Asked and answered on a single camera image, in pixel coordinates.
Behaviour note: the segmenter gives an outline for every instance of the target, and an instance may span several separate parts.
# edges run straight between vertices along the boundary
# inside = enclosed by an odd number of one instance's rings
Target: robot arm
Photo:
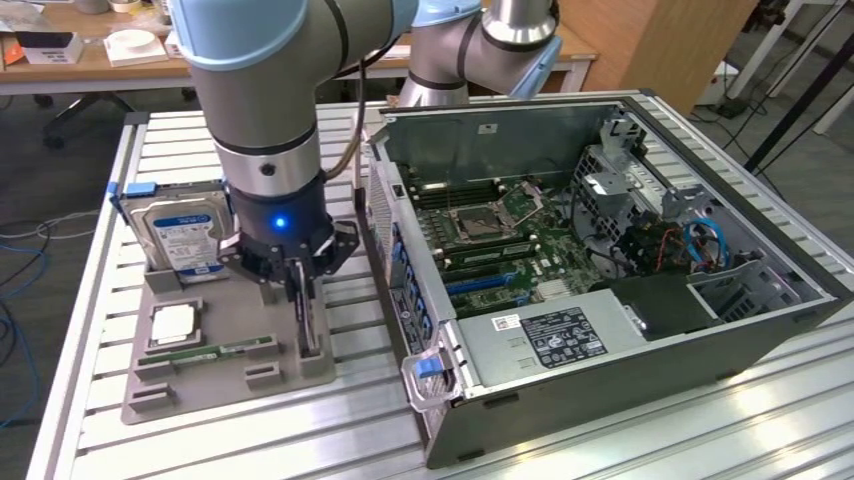
[[[409,29],[417,0],[174,0],[239,234],[221,259],[299,299],[358,246],[326,212],[315,88]]]
[[[422,0],[399,105],[468,103],[468,82],[521,99],[544,87],[561,51],[553,0]]]

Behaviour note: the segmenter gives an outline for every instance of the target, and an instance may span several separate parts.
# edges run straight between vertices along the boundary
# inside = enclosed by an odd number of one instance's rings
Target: wooden cabinet
[[[652,88],[682,113],[702,95],[758,0],[560,0],[600,52],[584,91]]]

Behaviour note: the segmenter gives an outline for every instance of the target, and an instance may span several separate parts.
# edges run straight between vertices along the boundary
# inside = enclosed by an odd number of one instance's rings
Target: motherboard
[[[602,280],[570,228],[568,190],[533,177],[412,185],[458,319],[586,293]]]

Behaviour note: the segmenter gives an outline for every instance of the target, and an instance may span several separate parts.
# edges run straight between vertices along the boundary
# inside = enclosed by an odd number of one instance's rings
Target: blue led light
[[[289,219],[286,217],[275,217],[273,219],[273,226],[277,230],[285,230],[289,227]]]

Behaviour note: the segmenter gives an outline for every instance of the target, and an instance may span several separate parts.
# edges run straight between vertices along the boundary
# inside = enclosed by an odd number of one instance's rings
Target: gray carpet
[[[741,36],[730,55],[736,63],[746,62],[760,40],[761,35],[757,34]],[[792,42],[781,40],[772,61],[766,62],[760,71],[760,78],[766,75],[774,60],[792,51],[793,46]],[[740,137],[740,142],[749,152],[753,152],[768,136],[792,105],[793,98],[813,80],[825,63],[826,59],[813,55],[785,95],[766,102],[768,115],[753,119]],[[812,121],[830,100],[845,91],[853,79],[852,72],[843,72],[790,136]],[[762,93],[764,89],[757,89],[756,98],[760,98]],[[178,90],[135,92],[123,94],[123,97],[137,108],[146,111],[199,108],[197,104],[183,102]],[[337,94],[327,93],[322,97],[335,100]],[[101,205],[123,115],[110,104],[98,104],[66,129],[66,149],[49,151],[42,146],[41,128],[73,99],[70,95],[58,95],[57,107],[43,110],[37,107],[30,97],[19,97],[13,106],[0,111],[0,224],[47,220],[71,212],[91,210]],[[705,109],[700,109],[698,114],[704,118],[714,117]],[[722,123],[736,131],[745,118],[746,116],[742,116]],[[729,140],[718,125],[698,125],[718,143]],[[854,137],[851,135],[854,131],[853,126],[854,112],[849,111],[828,136],[809,133],[769,170],[770,178],[792,205],[848,251],[854,251],[854,216],[851,214],[854,205],[854,189],[851,188],[854,179]],[[744,155],[734,147],[729,151],[744,161]],[[93,228],[93,225],[93,217],[70,222],[63,224],[58,234],[85,231]],[[14,233],[27,227],[33,228],[33,225],[3,228],[0,233]],[[39,239],[3,243],[29,248],[41,246]],[[53,242],[46,276],[23,295],[9,301],[30,339],[42,375],[43,392],[49,391],[54,378],[89,248],[89,238]],[[0,279],[26,261],[26,255],[0,251]],[[14,288],[15,285],[7,285],[2,291],[9,292]],[[9,418],[25,405],[30,398],[30,388],[27,363],[19,349],[10,363],[0,369],[0,419]],[[46,397],[47,395],[42,396],[39,404],[25,418],[41,417]],[[0,431],[2,478],[18,479],[25,476],[38,428],[18,426]]]

